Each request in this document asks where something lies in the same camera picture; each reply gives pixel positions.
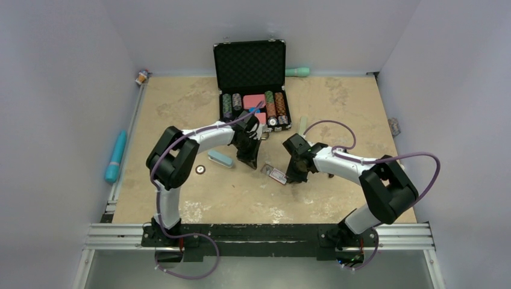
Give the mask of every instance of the metal frame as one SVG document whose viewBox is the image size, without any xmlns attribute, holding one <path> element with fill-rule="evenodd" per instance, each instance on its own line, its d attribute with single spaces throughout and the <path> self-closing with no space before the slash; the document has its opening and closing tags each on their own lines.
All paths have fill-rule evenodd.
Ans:
<svg viewBox="0 0 511 289">
<path fill-rule="evenodd" d="M 124 179 L 124 164 L 128 161 L 131 145 L 133 144 L 133 138 L 131 136 L 133 135 L 133 132 L 136 128 L 136 124 L 139 119 L 139 112 L 140 108 L 142 107 L 142 102 L 145 96 L 148 82 L 149 80 L 147 80 L 140 86 L 137 104 L 135 106 L 135 110 L 133 111 L 133 115 L 131 116 L 130 125 L 127 131 L 127 145 L 124 150 L 124 153 L 122 154 L 121 163 L 119 165 L 119 168 L 121 170 L 119 172 L 119 179 L 112 185 L 112 188 L 110 190 L 110 196 L 108 197 L 107 207 L 105 209 L 104 214 L 113 214 L 115 212 L 117 201 L 119 200 L 119 192 L 121 190 L 122 181 Z"/>
<path fill-rule="evenodd" d="M 97 250 L 158 250 L 178 252 L 178 247 L 142 247 L 143 224 L 91 224 L 73 289 L 84 289 L 94 253 Z M 424 253 L 434 289 L 445 289 L 435 254 L 433 235 L 428 223 L 399 223 L 376 228 L 379 250 L 421 250 Z M 345 250 L 360 250 L 358 247 Z"/>
</svg>

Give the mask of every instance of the purple cable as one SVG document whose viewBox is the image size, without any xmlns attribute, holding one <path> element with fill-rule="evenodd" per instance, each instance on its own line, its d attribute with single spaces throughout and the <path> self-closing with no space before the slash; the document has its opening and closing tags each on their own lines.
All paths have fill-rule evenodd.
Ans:
<svg viewBox="0 0 511 289">
<path fill-rule="evenodd" d="M 335 124 L 338 124 L 342 127 L 344 127 L 345 129 L 349 130 L 351 135 L 353 136 L 353 145 L 352 146 L 334 146 L 335 149 L 353 149 L 355 147 L 355 145 L 357 144 L 357 137 L 355 136 L 355 132 L 347 125 L 345 125 L 344 123 L 342 122 L 338 122 L 336 120 L 330 120 L 330 119 L 325 119 L 325 120 L 320 120 L 318 122 L 315 122 L 313 124 L 311 124 L 305 131 L 304 131 L 304 135 L 307 134 L 307 131 L 309 131 L 311 128 L 313 128 L 314 126 L 320 124 L 320 123 L 325 123 L 325 122 L 328 122 L 328 123 L 335 123 Z"/>
<path fill-rule="evenodd" d="M 341 268 L 343 268 L 343 269 L 348 269 L 348 270 L 350 270 L 350 271 L 357 271 L 357 270 L 360 270 L 360 269 L 362 269 L 362 268 L 366 267 L 366 266 L 369 264 L 369 262 L 371 262 L 371 260 L 372 260 L 372 259 L 374 258 L 374 256 L 376 255 L 376 252 L 378 251 L 378 244 L 380 243 L 380 236 L 378 236 L 378 232 L 376 231 L 376 228 L 375 228 L 375 227 L 373 227 L 373 228 L 371 228 L 371 229 L 373 229 L 373 230 L 374 230 L 374 232 L 375 232 L 375 234 L 374 234 L 374 235 L 375 235 L 375 238 L 376 238 L 376 239 L 375 239 L 375 243 L 376 243 L 376 245 L 374 246 L 374 250 L 372 251 L 371 256 L 369 256 L 369 259 L 367 259 L 367 261 L 363 262 L 363 263 L 362 263 L 362 265 L 360 265 L 360 266 L 358 266 L 358 267 L 346 267 L 346 266 L 344 266 L 344 267 L 341 267 Z"/>
<path fill-rule="evenodd" d="M 345 125 L 342 122 L 338 122 L 336 120 L 320 120 L 318 122 L 315 122 L 312 125 L 310 125 L 304 131 L 304 135 L 307 133 L 307 131 L 309 131 L 315 125 L 318 125 L 320 123 L 325 123 L 325 122 L 336 123 L 338 125 L 341 125 L 344 128 L 346 128 L 347 130 L 349 130 L 351 135 L 353 136 L 353 145 L 352 146 L 350 146 L 350 147 L 346 147 L 346 146 L 333 146 L 332 147 L 332 154 L 335 155 L 338 158 L 342 158 L 344 160 L 352 161 L 352 162 L 359 163 L 359 164 L 362 164 L 362 163 L 364 163 L 364 164 L 382 164 L 382 163 L 386 163 L 386 162 L 389 162 L 389 161 L 403 160 L 405 158 L 418 157 L 418 156 L 421 156 L 421 155 L 427 156 L 427 157 L 431 157 L 432 159 L 434 159 L 434 161 L 436 163 L 436 169 L 434 171 L 434 174 L 433 174 L 433 177 L 431 178 L 430 183 L 428 184 L 428 186 L 426 186 L 424 191 L 419 195 L 417 200 L 415 200 L 415 202 L 413 204 L 411 204 L 411 206 L 408 207 L 408 209 L 413 207 L 415 204 L 417 204 L 417 202 L 419 202 L 430 191 L 430 189 L 432 188 L 434 182 L 438 178 L 438 174 L 440 174 L 440 160 L 438 159 L 437 156 L 435 156 L 435 155 L 433 155 L 432 153 L 429 153 L 429 152 L 412 152 L 410 154 L 399 155 L 397 157 L 384 158 L 384 159 L 374 160 L 374 161 L 364 161 L 364 162 L 362 162 L 361 160 L 356 159 L 356 158 L 352 158 L 352 157 L 349 157 L 349 156 L 346 156 L 346 155 L 338 154 L 336 152 L 337 149 L 353 149 L 355 147 L 355 145 L 357 144 L 357 138 L 355 137 L 355 132 L 353 132 L 353 130 L 349 126 Z M 381 225 L 381 223 L 379 223 L 379 224 L 377 224 L 376 226 L 373 227 L 375 232 L 376 232 L 375 227 L 380 226 L 380 225 Z M 379 243 L 379 237 L 378 237 L 378 232 L 376 232 L 376 246 L 374 247 L 374 251 L 372 251 L 371 256 L 369 256 L 369 259 L 367 261 L 365 261 L 364 263 L 362 263 L 362 265 L 360 265 L 360 266 L 358 266 L 356 268 L 351 268 L 351 270 L 356 271 L 356 270 L 362 269 L 365 266 L 367 266 L 369 264 L 369 262 L 371 262 L 371 260 L 376 255 L 376 252 L 378 251 L 378 243 Z"/>
<path fill-rule="evenodd" d="M 189 234 L 184 234 L 184 235 L 176 235 L 176 236 L 173 236 L 173 235 L 170 235 L 169 233 L 166 232 L 165 230 L 165 227 L 163 226 L 163 217 L 161 216 L 161 206 L 160 206 L 160 195 L 161 195 L 161 187 L 156 183 L 156 181 L 154 180 L 154 174 L 156 172 L 156 170 L 158 169 L 158 167 L 160 166 L 161 162 L 163 161 L 164 157 L 181 141 L 183 141 L 185 138 L 187 137 L 190 137 L 192 135 L 195 135 L 197 133 L 200 133 L 200 132 L 203 132 L 203 131 L 208 131 L 208 130 L 211 130 L 211 129 L 219 129 L 219 128 L 223 128 L 223 127 L 226 127 L 226 126 L 230 126 L 230 125 L 234 125 L 235 123 L 237 122 L 240 122 L 242 121 L 243 119 L 246 119 L 247 117 L 250 117 L 252 116 L 253 114 L 256 113 L 256 111 L 263 107 L 263 104 L 264 102 L 259 102 L 259 104 L 257 105 L 257 107 L 252 111 L 250 112 L 249 114 L 243 116 L 243 117 L 240 117 L 239 119 L 236 119 L 236 120 L 233 120 L 232 122 L 228 122 L 228 123 L 224 123 L 222 125 L 210 125 L 210 126 L 206 126 L 206 127 L 203 127 L 203 128 L 200 128 L 200 129 L 197 129 L 195 131 L 192 131 L 188 134 L 185 134 L 183 135 L 182 137 L 178 138 L 175 142 L 173 142 L 160 156 L 160 158 L 156 161 L 156 163 L 154 164 L 154 167 L 152 168 L 151 170 L 151 174 L 150 174 L 150 180 L 151 180 L 151 183 L 156 187 L 156 215 L 158 216 L 158 223 L 160 225 L 160 229 L 161 231 L 163 232 L 163 234 L 165 235 L 165 237 L 167 238 L 171 238 L 171 239 L 179 239 L 179 238 L 185 238 L 185 237 L 191 237 L 191 236 L 199 236 L 199 237 L 203 237 L 203 238 L 206 238 L 208 241 L 210 241 L 212 244 L 213 244 L 213 247 L 215 247 L 215 251 L 216 251 L 216 260 L 215 260 L 215 264 L 213 265 L 213 267 L 206 273 L 202 274 L 202 275 L 198 275 L 198 276 L 187 276 L 187 275 L 182 275 L 182 274 L 179 274 L 179 273 L 175 273 L 175 272 L 172 272 L 172 271 L 168 271 L 167 269 L 163 268 L 159 263 L 158 263 L 158 259 L 155 257 L 155 262 L 156 262 L 156 268 L 158 268 L 159 270 L 161 270 L 162 272 L 164 273 L 167 273 L 167 274 L 170 274 L 172 276 L 176 276 L 176 277 L 179 277 L 179 278 L 182 278 L 182 279 L 188 279 L 188 280 L 196 280 L 196 279 L 202 279 L 206 276 L 208 276 L 209 274 L 213 273 L 213 271 L 217 268 L 218 266 L 218 262 L 220 261 L 220 250 L 218 249 L 218 246 L 216 245 L 215 241 L 207 236 L 207 235 L 204 235 L 204 234 L 200 234 L 200 233 L 189 233 Z"/>
</svg>

